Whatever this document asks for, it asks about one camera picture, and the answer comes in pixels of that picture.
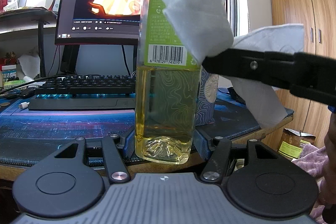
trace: space bar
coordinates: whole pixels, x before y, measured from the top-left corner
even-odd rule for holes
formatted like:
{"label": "space bar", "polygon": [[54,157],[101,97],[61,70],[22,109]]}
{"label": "space bar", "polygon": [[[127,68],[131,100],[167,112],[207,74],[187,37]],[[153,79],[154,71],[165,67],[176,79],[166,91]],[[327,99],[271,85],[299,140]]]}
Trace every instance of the space bar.
{"label": "space bar", "polygon": [[80,88],[70,88],[69,94],[130,94],[133,93],[131,87],[80,87]]}

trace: monitor stand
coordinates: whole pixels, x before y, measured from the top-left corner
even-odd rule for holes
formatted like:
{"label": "monitor stand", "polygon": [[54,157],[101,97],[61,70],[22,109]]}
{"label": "monitor stand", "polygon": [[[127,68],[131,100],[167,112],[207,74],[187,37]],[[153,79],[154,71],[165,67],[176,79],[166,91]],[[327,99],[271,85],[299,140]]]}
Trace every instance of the monitor stand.
{"label": "monitor stand", "polygon": [[[65,45],[62,55],[60,71],[65,74],[76,74],[76,63],[79,52],[79,45]],[[133,47],[133,71],[137,70],[138,46]]]}

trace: gray ribbed plate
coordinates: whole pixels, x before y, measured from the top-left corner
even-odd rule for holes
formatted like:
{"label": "gray ribbed plate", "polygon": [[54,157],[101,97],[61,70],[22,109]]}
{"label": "gray ribbed plate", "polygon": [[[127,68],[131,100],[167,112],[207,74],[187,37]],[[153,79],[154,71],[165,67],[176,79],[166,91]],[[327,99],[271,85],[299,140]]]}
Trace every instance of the gray ribbed plate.
{"label": "gray ribbed plate", "polygon": [[308,216],[284,221],[268,221],[252,217],[231,205],[218,186],[199,182],[193,173],[182,173],[137,174],[131,182],[112,185],[96,206],[78,216],[48,221],[22,215],[14,223],[305,224],[315,222]]}

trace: jar lid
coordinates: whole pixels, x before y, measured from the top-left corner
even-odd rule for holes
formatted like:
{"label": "jar lid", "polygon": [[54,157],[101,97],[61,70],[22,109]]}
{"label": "jar lid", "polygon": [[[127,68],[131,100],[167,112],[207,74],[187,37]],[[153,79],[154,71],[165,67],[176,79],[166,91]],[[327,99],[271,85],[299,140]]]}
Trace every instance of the jar lid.
{"label": "jar lid", "polygon": [[2,66],[2,70],[16,69],[16,65]]}

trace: cabinet handle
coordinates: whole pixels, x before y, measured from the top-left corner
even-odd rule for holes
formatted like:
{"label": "cabinet handle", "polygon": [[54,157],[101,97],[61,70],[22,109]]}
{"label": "cabinet handle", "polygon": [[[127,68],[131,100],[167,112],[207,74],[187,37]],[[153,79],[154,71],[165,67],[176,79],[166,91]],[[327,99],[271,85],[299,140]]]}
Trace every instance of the cabinet handle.
{"label": "cabinet handle", "polygon": [[310,41],[314,42],[314,30],[312,27],[310,27]]}
{"label": "cabinet handle", "polygon": [[319,43],[321,43],[321,30],[320,30],[320,28],[318,29],[318,32],[319,32]]}

